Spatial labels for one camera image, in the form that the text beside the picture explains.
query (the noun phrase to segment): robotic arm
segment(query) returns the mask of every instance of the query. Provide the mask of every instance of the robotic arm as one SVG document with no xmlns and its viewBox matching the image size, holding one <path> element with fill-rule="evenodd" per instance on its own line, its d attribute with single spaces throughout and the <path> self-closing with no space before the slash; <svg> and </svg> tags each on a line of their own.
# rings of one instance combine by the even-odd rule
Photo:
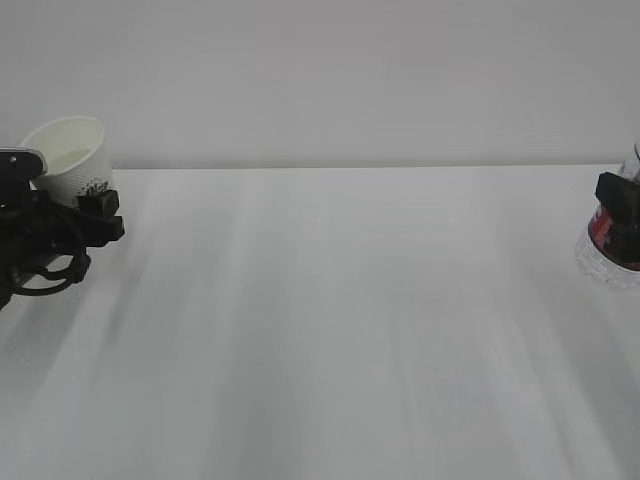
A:
<svg viewBox="0 0 640 480">
<path fill-rule="evenodd" d="M 13 295 L 44 296 L 81 282 L 91 258 L 88 247 L 103 247 L 124 235 L 118 193 L 107 190 L 78 198 L 78 208 L 32 190 L 31 180 L 46 173 L 42 154 L 29 149 L 0 149 L 0 309 Z M 66 268 L 48 270 L 61 255 L 71 257 Z M 34 276 L 56 282 L 33 289 Z"/>
</svg>

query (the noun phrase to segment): white backdrop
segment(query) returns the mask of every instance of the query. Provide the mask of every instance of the white backdrop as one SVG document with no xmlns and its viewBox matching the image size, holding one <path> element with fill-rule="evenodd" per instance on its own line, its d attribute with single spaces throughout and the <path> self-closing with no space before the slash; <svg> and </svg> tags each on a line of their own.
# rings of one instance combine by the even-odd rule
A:
<svg viewBox="0 0 640 480">
<path fill-rule="evenodd" d="M 622 160 L 637 0 L 3 0 L 0 143 L 55 117 L 121 166 Z"/>
</svg>

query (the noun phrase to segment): white table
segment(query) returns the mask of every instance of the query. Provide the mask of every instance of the white table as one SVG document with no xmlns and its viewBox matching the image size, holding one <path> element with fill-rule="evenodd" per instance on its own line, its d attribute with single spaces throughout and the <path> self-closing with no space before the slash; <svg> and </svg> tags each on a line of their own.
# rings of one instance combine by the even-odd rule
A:
<svg viewBox="0 0 640 480">
<path fill-rule="evenodd" d="M 127 236 L 0 312 L 0 478 L 638 478 L 602 170 L 119 172 Z"/>
</svg>

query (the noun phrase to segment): paper cup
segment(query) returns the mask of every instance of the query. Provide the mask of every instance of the paper cup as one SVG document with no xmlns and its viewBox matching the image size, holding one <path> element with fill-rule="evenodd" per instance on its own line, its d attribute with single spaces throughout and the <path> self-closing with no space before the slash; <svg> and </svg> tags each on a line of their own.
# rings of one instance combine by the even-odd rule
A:
<svg viewBox="0 0 640 480">
<path fill-rule="evenodd" d="M 116 188 L 104 148 L 104 126 L 95 118 L 54 120 L 30 133 L 21 146 L 44 155 L 48 171 L 33 184 L 55 202 L 76 208 L 76 197 Z"/>
</svg>

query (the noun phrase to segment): cup rim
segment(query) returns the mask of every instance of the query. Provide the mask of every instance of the cup rim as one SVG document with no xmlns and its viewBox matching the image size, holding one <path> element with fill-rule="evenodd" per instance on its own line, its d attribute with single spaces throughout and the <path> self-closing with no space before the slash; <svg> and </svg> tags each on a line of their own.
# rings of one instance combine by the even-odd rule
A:
<svg viewBox="0 0 640 480">
<path fill-rule="evenodd" d="M 31 139 L 33 139 L 33 137 L 35 137 L 37 134 L 39 134 L 43 130 L 46 130 L 47 128 L 50 128 L 51 126 L 53 126 L 53 125 L 55 125 L 57 123 L 64 123 L 64 122 L 75 121 L 75 120 L 88 120 L 88 121 L 91 121 L 95 125 L 98 126 L 98 128 L 100 129 L 100 133 L 99 133 L 98 141 L 96 142 L 96 146 L 93 147 L 84 157 L 82 157 L 80 160 L 78 160 L 75 164 L 71 165 L 70 167 L 67 167 L 66 169 L 64 169 L 61 172 L 56 172 L 56 173 L 52 173 L 52 174 L 45 173 L 40 178 L 43 178 L 43 177 L 54 178 L 54 177 L 59 177 L 60 175 L 64 175 L 65 173 L 69 173 L 71 170 L 73 170 L 73 169 L 79 167 L 80 165 L 82 165 L 83 163 L 85 163 L 91 156 L 93 156 L 93 154 L 96 153 L 96 151 L 104 143 L 105 128 L 104 128 L 103 123 L 100 120 L 98 120 L 95 117 L 90 117 L 90 116 L 86 116 L 86 115 L 70 115 L 70 116 L 66 116 L 66 117 L 56 118 L 55 120 L 51 120 L 50 122 L 47 122 L 44 125 L 39 126 L 35 130 L 33 130 L 29 135 L 27 135 L 24 138 L 24 140 L 22 140 L 22 142 L 20 142 L 20 147 L 28 147 L 27 143 Z"/>
</svg>

